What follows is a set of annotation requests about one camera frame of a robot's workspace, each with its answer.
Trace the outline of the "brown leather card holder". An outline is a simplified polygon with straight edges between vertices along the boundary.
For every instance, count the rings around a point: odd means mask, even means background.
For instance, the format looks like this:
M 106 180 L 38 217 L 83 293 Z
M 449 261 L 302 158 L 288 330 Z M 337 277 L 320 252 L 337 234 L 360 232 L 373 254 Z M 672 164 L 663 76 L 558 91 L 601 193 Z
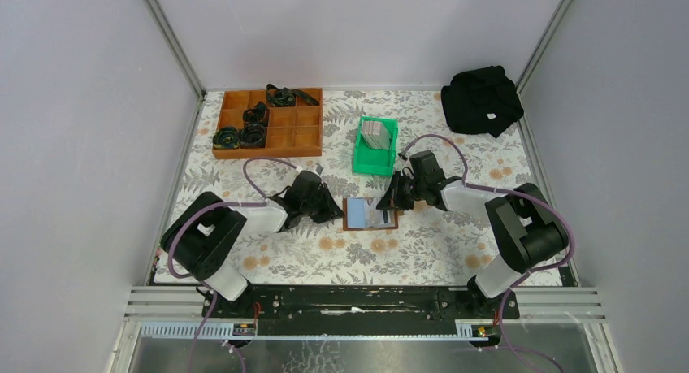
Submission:
M 343 200 L 345 231 L 395 230 L 399 228 L 395 210 L 379 210 L 381 197 L 348 197 Z

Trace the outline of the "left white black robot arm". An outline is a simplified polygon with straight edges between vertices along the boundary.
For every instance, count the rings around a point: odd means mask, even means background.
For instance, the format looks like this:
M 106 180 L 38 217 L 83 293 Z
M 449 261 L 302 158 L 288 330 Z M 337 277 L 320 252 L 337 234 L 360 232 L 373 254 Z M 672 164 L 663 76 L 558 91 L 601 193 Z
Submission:
M 221 306 L 234 317 L 249 312 L 250 282 L 229 258 L 237 241 L 272 236 L 295 228 L 302 219 L 327 223 L 345 216 L 322 177 L 300 171 L 291 185 L 260 203 L 225 202 L 202 193 L 165 231 L 160 246 L 194 278 L 221 296 Z

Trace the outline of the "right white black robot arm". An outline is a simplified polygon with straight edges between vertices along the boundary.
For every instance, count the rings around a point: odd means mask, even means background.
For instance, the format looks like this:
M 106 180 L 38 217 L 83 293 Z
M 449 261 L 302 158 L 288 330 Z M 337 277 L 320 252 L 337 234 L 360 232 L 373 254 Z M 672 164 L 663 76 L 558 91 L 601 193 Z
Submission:
M 393 173 L 377 209 L 411 210 L 418 202 L 445 212 L 466 213 L 487 222 L 498 255 L 467 284 L 466 307 L 485 318 L 498 297 L 570 246 L 568 226 L 534 184 L 515 189 L 470 184 L 447 177 L 431 151 L 416 153 L 410 166 Z

